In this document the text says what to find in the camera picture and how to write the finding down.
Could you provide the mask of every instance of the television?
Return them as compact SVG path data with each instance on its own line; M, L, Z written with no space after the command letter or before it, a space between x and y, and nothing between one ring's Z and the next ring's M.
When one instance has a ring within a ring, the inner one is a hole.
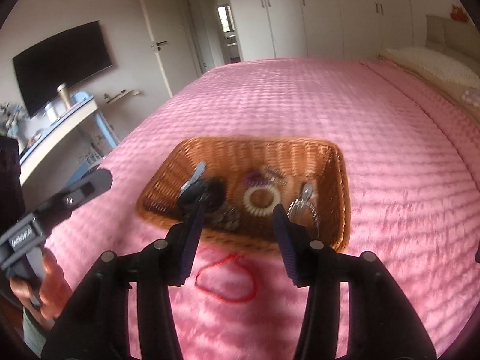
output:
M13 58L18 87L30 117L57 96L57 88L80 83L112 66L98 21L66 30Z

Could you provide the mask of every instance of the wardrobe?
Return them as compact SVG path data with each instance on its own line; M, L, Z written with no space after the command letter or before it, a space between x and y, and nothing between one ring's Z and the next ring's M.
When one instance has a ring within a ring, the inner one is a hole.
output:
M230 0L244 61L373 59L413 45L410 0Z

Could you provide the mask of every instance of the door handle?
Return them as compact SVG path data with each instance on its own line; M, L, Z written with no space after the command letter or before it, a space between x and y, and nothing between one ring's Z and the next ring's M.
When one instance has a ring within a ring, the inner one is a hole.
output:
M164 40L163 42L153 42L152 48L160 51L162 49L160 46L163 45L163 44L166 44L166 43L168 43L167 40Z

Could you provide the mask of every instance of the window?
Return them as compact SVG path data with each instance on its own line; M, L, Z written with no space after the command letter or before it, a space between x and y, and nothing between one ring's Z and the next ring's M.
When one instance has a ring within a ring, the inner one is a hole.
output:
M218 15L220 16L220 21L222 22L223 32L231 32L235 30L232 19L232 11L230 5L223 4L218 8Z

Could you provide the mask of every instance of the cylindrical container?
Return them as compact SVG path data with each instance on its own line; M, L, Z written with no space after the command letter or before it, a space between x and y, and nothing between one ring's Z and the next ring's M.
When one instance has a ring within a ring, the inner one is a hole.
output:
M57 121L59 118L59 114L57 113L57 110L55 109L53 102L48 103L45 106L45 112L46 116L48 116L50 123L53 123Z
M57 88L57 92L60 95L60 98L63 100L67 110L74 105L74 101L71 99L70 93L68 92L67 84L64 83L60 85Z

